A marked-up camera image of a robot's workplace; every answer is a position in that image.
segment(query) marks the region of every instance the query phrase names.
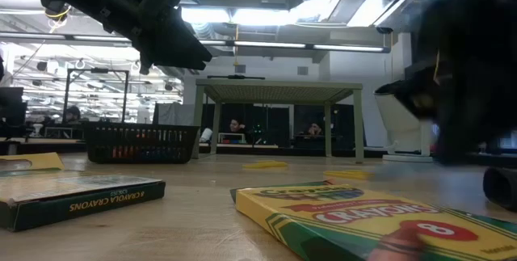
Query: ceiling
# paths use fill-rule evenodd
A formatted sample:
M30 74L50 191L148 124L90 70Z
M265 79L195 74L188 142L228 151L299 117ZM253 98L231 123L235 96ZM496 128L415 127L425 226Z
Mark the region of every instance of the ceiling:
M217 40L248 40L259 42L286 42L306 44L351 44L364 46L389 46L389 39L376 31L374 24L382 27L393 27L397 31L407 31L406 26L418 18L421 5L427 0L182 0L183 8L208 8L210 10L223 10L229 19L236 19L241 9L261 9L280 11L283 14L296 15L290 23L265 23L260 22L247 25L241 23L211 22L185 24L200 39ZM40 0L0 0L0 32L40 32L47 33L51 30L53 22L44 15ZM200 27L207 32L200 32ZM74 35L100 35L106 36L103 26L95 20L85 16L80 11L72 9L65 25L55 30L57 34ZM185 71L159 66L153 69L148 77L141 78L137 69L139 54L132 48L95 47L77 45L42 45L40 42L33 44L16 43L11 46L16 53L14 63L15 70L23 67L15 75L15 84L24 86L31 94L31 105L34 114L45 113L48 110L48 94L37 93L37 90L63 91L63 79L66 76L67 66L75 66L78 62L85 63L86 67L103 67L108 69L131 70L129 85L131 118L136 118L137 110L153 110L153 103L158 100L167 102L180 101L183 97L181 79L183 76L194 74L194 71ZM208 47L214 57L303 57L312 58L313 63L325 56L325 51L281 48L245 48L232 47ZM38 62L53 60L58 62L60 68L64 68L59 74L41 72L36 68ZM108 80L99 88L88 86L86 80L80 78L74 83L73 89L84 91L86 94L95 92L109 92L117 94L124 90L124 84L116 83L119 80L114 74L89 74L90 80ZM34 86L30 78L44 79L42 86ZM164 90L165 81L174 83L172 91ZM62 95L55 94L52 106L60 107ZM84 112L97 116L109 115L120 118L121 103L113 99L84 99L77 98ZM102 113L105 108L109 113Z

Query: yellow crayon box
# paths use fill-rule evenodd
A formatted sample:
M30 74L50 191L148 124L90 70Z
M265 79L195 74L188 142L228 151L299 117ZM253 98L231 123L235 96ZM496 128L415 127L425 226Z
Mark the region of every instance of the yellow crayon box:
M236 207L306 260L367 260L407 229L421 260L517 257L516 224L348 185L241 189Z

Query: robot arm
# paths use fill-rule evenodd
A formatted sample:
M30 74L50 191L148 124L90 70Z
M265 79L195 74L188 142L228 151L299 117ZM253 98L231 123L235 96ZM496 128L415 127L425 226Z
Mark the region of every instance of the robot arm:
M106 32L132 41L141 53L141 74L155 65L204 69L212 54L189 32L181 18L180 0L41 0L59 12L65 3L99 21Z

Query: table leg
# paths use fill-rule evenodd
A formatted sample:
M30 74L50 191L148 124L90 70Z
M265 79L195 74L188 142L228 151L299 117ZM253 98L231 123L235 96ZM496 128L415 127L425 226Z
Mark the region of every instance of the table leg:
M332 157L332 113L329 103L325 104L325 155Z
M361 90L354 91L355 161L364 161L363 100Z
M219 125L221 124L221 106L221 103L216 103L216 108L213 112L212 148L210 148L210 154L212 155L217 153L217 143L219 142Z
M194 125L200 127L195 137L194 147L192 148L192 158L200 158L200 136L201 136L201 120L203 119L203 97L204 86L197 86L195 89L195 106L194 106Z

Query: wooden table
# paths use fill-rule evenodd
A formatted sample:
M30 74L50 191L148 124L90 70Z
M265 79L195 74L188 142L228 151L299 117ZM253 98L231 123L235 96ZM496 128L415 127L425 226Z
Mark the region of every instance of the wooden table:
M300 105L320 105L325 107L325 152L332 156L331 106L341 100L354 97L355 160L364 160L364 127L362 91L359 83L342 82L275 82L265 80L238 79L197 79L195 93L194 125L201 126L203 98L206 94L216 103L213 116L212 147L210 154L217 150L217 139L223 103L280 103ZM193 158L199 156L198 135Z
M366 161L357 166L354 159L345 158L241 155L213 155L187 165L96 165L87 163L84 154L62 159L68 169L164 179L166 195L162 200L20 233L0 230L0 260L299 260L235 210L229 189L318 181L326 178L324 170L371 170L381 165ZM242 169L242 164L271 159L287 162L289 168ZM517 214L485 200L483 170L437 167L405 173L398 181L339 182L517 222Z

